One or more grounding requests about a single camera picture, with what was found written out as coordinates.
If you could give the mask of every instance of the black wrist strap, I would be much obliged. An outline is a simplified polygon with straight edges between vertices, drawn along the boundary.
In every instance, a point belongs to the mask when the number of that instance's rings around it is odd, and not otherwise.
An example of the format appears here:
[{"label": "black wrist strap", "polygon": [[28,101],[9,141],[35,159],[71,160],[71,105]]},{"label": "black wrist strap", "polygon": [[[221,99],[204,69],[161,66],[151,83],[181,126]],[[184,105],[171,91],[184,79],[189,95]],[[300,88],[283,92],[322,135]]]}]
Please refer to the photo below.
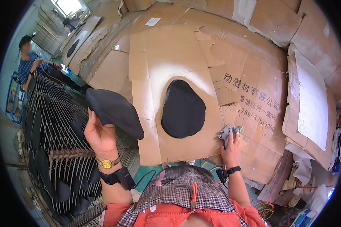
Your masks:
[{"label": "black wrist strap", "polygon": [[112,174],[104,174],[104,173],[100,172],[100,175],[106,184],[113,185],[116,183],[120,183],[120,180],[119,180],[118,176],[116,175],[116,172],[114,172]]},{"label": "black wrist strap", "polygon": [[240,171],[240,170],[241,170],[240,166],[236,166],[236,167],[233,167],[233,168],[229,168],[229,169],[227,170],[227,175],[233,174],[233,173],[235,173],[236,171]]}]

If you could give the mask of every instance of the white paper sheet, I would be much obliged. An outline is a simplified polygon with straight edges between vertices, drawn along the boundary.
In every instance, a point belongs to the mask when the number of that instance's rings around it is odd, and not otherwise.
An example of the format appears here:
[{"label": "white paper sheet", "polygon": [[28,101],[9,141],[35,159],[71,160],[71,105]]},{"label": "white paper sheet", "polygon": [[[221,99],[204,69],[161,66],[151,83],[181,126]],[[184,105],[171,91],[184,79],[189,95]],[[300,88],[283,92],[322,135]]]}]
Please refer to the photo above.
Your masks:
[{"label": "white paper sheet", "polygon": [[295,50],[299,80],[298,132],[326,150],[328,105],[322,75],[298,50]]}]

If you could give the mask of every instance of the metal wire rack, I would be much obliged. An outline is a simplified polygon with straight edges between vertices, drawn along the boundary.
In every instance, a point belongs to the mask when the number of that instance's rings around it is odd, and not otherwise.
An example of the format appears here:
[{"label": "metal wire rack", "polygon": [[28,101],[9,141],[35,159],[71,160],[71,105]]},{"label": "metal wire rack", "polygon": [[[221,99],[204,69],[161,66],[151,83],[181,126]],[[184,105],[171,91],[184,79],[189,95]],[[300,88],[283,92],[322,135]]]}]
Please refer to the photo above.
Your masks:
[{"label": "metal wire rack", "polygon": [[[34,73],[21,124],[23,151],[34,187],[54,220],[63,226],[83,226],[99,216],[103,208],[101,182],[90,182],[97,164],[83,135],[87,121],[83,96]],[[118,127],[116,135],[120,161],[134,176],[140,166],[137,140]],[[46,160],[40,162],[43,153]],[[70,197],[60,202],[56,193],[66,185]],[[83,207],[83,201],[89,205]],[[79,203],[82,211],[76,213]]]}]

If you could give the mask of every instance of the striped shirt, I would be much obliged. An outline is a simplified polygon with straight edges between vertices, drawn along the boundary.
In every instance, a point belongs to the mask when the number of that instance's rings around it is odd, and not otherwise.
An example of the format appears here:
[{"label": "striped shirt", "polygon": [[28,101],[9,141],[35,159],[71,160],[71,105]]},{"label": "striped shirt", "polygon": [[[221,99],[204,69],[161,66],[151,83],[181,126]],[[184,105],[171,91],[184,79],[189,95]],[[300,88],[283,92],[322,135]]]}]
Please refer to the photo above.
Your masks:
[{"label": "striped shirt", "polygon": [[[29,77],[29,72],[32,68],[32,65],[34,63],[34,61],[38,58],[42,58],[39,54],[36,54],[34,52],[31,52],[28,54],[29,57],[31,58],[29,61],[26,60],[20,60],[20,64],[18,67],[18,78],[20,81],[20,84],[25,84],[28,77]],[[50,66],[48,63],[42,63],[37,67],[37,72],[41,75],[44,75],[44,72],[42,70],[43,69],[46,71],[46,73],[50,73],[50,71],[52,70],[52,66]]]}]

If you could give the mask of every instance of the zipper pull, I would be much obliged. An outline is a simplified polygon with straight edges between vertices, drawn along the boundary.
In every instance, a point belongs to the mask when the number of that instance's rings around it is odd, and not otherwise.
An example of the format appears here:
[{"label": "zipper pull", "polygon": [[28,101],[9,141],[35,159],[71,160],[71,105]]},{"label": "zipper pull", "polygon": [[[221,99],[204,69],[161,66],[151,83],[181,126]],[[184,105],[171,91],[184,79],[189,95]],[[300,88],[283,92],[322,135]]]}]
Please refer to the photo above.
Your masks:
[{"label": "zipper pull", "polygon": [[192,210],[193,212],[196,211],[196,202],[192,202],[192,201],[191,201],[191,210]]}]

